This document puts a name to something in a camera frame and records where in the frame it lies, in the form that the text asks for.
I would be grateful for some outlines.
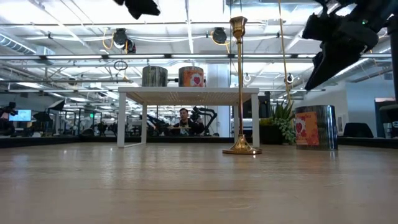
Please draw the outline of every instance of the desk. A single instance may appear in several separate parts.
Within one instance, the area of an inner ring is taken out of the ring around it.
[[[238,111],[238,88],[198,88],[198,87],[119,87],[118,147],[124,144],[126,124],[126,98],[142,105],[141,143],[147,141],[148,105],[203,105],[234,106]],[[243,88],[243,102],[251,99],[253,120],[253,147],[260,147],[258,88]],[[234,117],[234,137],[238,138],[239,118]]]

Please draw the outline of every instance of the computer monitor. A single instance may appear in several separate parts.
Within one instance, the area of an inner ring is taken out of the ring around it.
[[[18,110],[15,116],[9,115],[9,121],[32,121],[32,110]]]

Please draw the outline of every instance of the potted plant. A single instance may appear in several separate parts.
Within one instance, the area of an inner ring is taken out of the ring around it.
[[[273,118],[260,120],[260,141],[261,144],[283,144],[282,131],[274,124]]]
[[[295,134],[291,123],[293,104],[276,104],[270,118],[260,120],[260,139],[262,144],[294,144]]]

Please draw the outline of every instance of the person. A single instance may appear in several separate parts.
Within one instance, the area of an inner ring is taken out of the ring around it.
[[[182,136],[193,136],[202,133],[205,130],[201,119],[192,121],[188,117],[188,110],[185,108],[180,109],[180,122],[175,124],[172,129],[172,134]]]

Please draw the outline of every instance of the wooden table surface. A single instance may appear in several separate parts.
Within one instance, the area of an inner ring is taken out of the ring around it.
[[[398,150],[115,145],[1,149],[1,223],[398,223]]]

